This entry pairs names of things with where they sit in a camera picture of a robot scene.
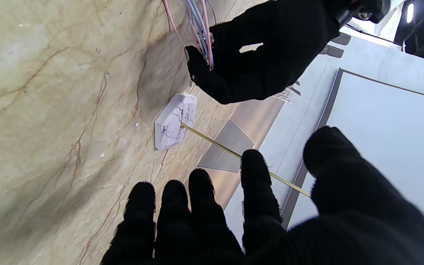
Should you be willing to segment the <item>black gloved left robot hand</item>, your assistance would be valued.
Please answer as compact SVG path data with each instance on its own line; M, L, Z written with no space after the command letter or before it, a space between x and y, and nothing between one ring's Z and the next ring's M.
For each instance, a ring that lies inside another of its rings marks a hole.
M185 47L188 71L220 104L264 100L294 84L339 30L325 0L270 0L210 28L213 69Z

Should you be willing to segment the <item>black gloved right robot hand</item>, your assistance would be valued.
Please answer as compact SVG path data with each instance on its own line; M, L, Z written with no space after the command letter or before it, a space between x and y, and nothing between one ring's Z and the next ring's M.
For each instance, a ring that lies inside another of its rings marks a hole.
M304 164L315 177L318 216L291 230L283 219L262 154L241 158L242 244L215 201L207 171L188 189L165 185L158 220L155 190L137 183L103 265L424 265L424 215L358 152L337 127L311 135Z

